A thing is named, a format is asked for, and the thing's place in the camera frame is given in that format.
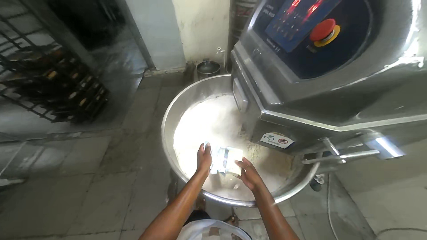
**tiled floor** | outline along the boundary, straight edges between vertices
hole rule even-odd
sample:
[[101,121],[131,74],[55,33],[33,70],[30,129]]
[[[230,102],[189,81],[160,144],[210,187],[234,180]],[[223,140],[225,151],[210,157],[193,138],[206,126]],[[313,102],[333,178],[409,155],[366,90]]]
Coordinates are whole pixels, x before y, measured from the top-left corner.
[[[185,85],[180,73],[147,77],[121,128],[47,141],[42,151],[34,148],[25,167],[15,166],[27,182],[0,190],[0,239],[136,240],[166,206],[170,167],[161,147],[160,122]],[[340,189],[338,184],[331,187]],[[366,221],[358,219],[346,197],[331,194],[331,200],[338,199],[331,209],[340,227],[337,234],[340,239],[370,240],[354,231]],[[335,239],[326,199],[326,186],[320,192],[307,186],[279,204],[301,240]],[[207,212],[224,220],[231,207],[207,200]],[[257,208],[235,212],[254,240],[268,239]]]

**small metal bucket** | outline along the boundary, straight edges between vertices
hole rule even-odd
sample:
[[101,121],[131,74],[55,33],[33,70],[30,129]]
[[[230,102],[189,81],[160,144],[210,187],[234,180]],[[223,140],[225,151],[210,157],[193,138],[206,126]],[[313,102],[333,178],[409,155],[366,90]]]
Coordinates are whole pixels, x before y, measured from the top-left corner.
[[199,80],[219,75],[221,65],[215,61],[204,59],[203,62],[197,64],[197,77]]

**person's right hand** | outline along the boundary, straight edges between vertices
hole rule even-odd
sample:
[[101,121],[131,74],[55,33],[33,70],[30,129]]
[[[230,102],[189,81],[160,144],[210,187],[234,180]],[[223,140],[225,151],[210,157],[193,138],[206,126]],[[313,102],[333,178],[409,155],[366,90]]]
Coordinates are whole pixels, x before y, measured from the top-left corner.
[[242,168],[242,175],[238,178],[240,178],[251,191],[254,191],[257,187],[264,184],[255,167],[245,157],[243,157],[243,162],[236,161],[236,165]]

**pipe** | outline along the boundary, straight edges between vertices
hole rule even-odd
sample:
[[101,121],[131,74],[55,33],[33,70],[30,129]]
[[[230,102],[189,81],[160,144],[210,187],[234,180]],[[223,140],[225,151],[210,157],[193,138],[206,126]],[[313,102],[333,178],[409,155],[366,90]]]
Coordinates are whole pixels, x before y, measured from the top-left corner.
[[323,158],[315,158],[315,159],[304,159],[302,160],[303,164],[312,164],[312,163],[318,163],[318,162],[326,162],[326,161],[337,161],[341,159],[347,159],[347,158],[361,158],[361,157],[367,157],[371,155],[377,155],[380,151],[378,150],[369,150],[369,151],[361,151],[361,152],[352,152],[348,154],[342,154],[342,155],[330,155]]

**stainless steel body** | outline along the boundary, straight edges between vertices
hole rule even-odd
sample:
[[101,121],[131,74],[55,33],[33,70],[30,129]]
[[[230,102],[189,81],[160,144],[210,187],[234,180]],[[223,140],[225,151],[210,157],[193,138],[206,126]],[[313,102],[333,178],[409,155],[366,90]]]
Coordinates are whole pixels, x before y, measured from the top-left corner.
[[[232,86],[233,81],[229,74],[204,79],[184,89],[175,97],[166,110],[161,127],[163,149],[172,169],[184,182],[187,182],[188,178],[179,167],[175,150],[173,148],[173,136],[181,116],[196,102],[200,102],[213,94],[231,94],[233,91]],[[295,170],[293,171],[292,176],[287,182],[283,183],[283,187],[272,193],[275,201],[284,201],[299,192],[313,178],[318,167],[318,163],[304,165],[301,163],[301,158],[295,157],[293,162],[293,168]],[[205,196],[222,203],[235,206],[255,206],[254,201],[239,201],[213,195],[204,190],[202,190],[202,192]]]
[[205,60],[197,64],[197,76],[199,80],[219,75],[221,65],[215,61]]
[[[307,39],[308,31],[289,51],[289,43],[270,37],[271,23],[263,27],[258,22],[265,22],[267,15],[273,22],[281,14],[279,8],[302,2],[262,0],[232,50],[232,77],[243,89],[239,95],[247,99],[242,112],[247,115],[246,130],[252,133],[251,141],[300,154],[330,150],[325,138],[337,149],[359,143],[377,149],[368,142],[380,133],[397,146],[426,138],[427,99],[423,92],[427,87],[427,46],[423,43],[427,32],[423,22],[427,20],[427,9],[422,1],[337,0],[335,8],[319,19],[336,18],[342,35],[326,47],[315,48]],[[346,12],[351,4],[358,4],[364,12],[359,16]],[[350,22],[352,18],[366,25],[357,29],[363,39],[354,46],[354,42],[343,40],[356,31],[355,26],[362,25]],[[336,60],[347,50],[346,59]],[[316,68],[323,62],[325,69]],[[283,149],[262,142],[269,132],[280,133],[294,143]],[[378,151],[386,151],[380,156],[393,157],[380,148]]]

